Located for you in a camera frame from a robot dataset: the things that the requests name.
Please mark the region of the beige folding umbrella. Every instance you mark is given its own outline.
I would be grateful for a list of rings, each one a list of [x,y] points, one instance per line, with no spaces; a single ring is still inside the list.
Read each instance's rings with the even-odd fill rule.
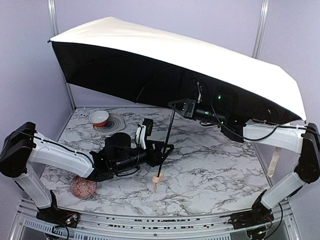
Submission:
[[[66,44],[67,82],[133,103],[168,108],[197,101],[197,81],[224,124],[241,134],[249,120],[284,125],[306,121],[297,82],[280,66],[227,48],[115,17],[105,17],[50,39]]]

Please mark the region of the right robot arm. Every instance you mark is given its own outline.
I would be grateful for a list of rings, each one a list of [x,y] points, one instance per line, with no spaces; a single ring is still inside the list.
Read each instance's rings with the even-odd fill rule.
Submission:
[[[169,108],[186,119],[199,120],[220,127],[220,131],[235,142],[261,143],[299,154],[297,165],[274,186],[264,191],[253,203],[251,210],[231,217],[239,224],[257,224],[264,221],[273,207],[283,199],[293,196],[304,185],[317,181],[320,177],[320,140],[315,124],[306,127],[291,125],[270,125],[249,120],[241,124],[234,119],[242,133],[237,133],[225,125],[225,117],[218,115],[212,105],[204,106],[194,99],[169,102]]]

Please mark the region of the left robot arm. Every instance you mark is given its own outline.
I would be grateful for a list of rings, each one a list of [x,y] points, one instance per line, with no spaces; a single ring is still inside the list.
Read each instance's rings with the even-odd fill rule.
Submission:
[[[163,141],[148,140],[153,120],[144,119],[131,137],[117,132],[104,140],[99,152],[79,151],[57,143],[36,131],[33,122],[26,122],[8,135],[0,153],[0,172],[12,178],[37,207],[37,219],[75,228],[80,214],[57,206],[55,194],[47,189],[34,171],[32,163],[53,166],[85,180],[103,182],[125,177],[140,170],[142,164],[161,167],[174,146]]]

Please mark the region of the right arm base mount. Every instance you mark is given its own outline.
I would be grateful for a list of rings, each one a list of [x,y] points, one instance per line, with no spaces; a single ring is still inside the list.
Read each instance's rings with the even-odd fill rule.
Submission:
[[[271,223],[273,220],[273,214],[261,216],[259,214],[253,214],[252,211],[245,211],[231,214],[229,216],[228,223],[231,224],[235,230],[238,230],[265,223]]]

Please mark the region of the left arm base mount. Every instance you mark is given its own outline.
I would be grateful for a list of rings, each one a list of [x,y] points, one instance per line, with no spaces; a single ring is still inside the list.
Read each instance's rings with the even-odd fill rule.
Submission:
[[[76,228],[80,219],[80,213],[65,209],[40,209],[36,214],[36,218],[48,223]]]

